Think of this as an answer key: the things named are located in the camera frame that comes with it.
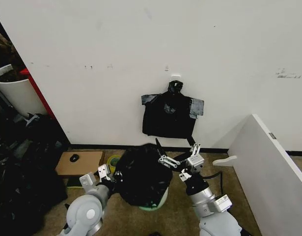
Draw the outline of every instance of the brown carpet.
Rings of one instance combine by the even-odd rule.
[[[105,159],[113,154],[122,154],[123,150],[106,150]],[[179,152],[168,152],[170,157],[175,157]],[[230,212],[238,223],[254,236],[260,236],[260,231],[254,220],[246,197],[239,184],[238,178],[232,167],[214,167],[212,162],[216,159],[226,158],[226,154],[203,153],[205,159],[203,176],[212,175],[223,171],[224,192],[228,194],[233,206]],[[301,158],[294,158],[296,164],[302,166]],[[220,194],[219,177],[209,180],[212,191]],[[168,191],[166,203],[157,211],[146,212],[138,207],[130,206],[116,194],[113,195],[107,207],[102,228],[96,236],[148,236],[155,231],[162,236],[198,236],[199,220],[191,207],[191,201],[185,193],[185,185],[174,173]],[[82,195],[82,189],[67,189],[68,199],[55,206],[45,216],[45,226],[36,233],[36,236],[55,236],[59,234],[66,222],[66,209],[64,203],[71,203]]]

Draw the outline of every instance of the black cloth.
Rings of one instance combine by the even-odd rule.
[[[126,150],[113,174],[115,191],[132,206],[157,207],[172,179],[172,170],[160,164],[154,144]]]
[[[173,81],[163,94],[142,96],[145,105],[144,134],[186,139],[192,135],[196,115],[203,115],[203,101],[180,93],[182,83]]]

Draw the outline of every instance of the baseboard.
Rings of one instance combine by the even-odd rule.
[[[128,149],[134,146],[131,145],[92,145],[92,144],[71,144],[72,149]],[[165,151],[189,151],[189,147],[163,147]],[[227,153],[226,148],[201,148],[200,152],[205,153]]]
[[[286,151],[290,156],[302,156],[302,151]]]

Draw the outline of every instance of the white wall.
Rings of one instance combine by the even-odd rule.
[[[179,73],[205,100],[204,147],[228,148],[257,113],[302,150],[302,0],[0,0],[0,20],[71,143],[153,141],[140,96]]]

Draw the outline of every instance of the wall mark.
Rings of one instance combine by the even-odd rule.
[[[152,19],[152,13],[150,12],[150,10],[148,8],[145,8],[144,12],[145,12],[147,18],[149,18],[151,20]]]
[[[275,73],[278,78],[286,78],[286,79],[299,79],[301,75],[297,75],[296,73],[287,73],[285,68],[279,68]]]

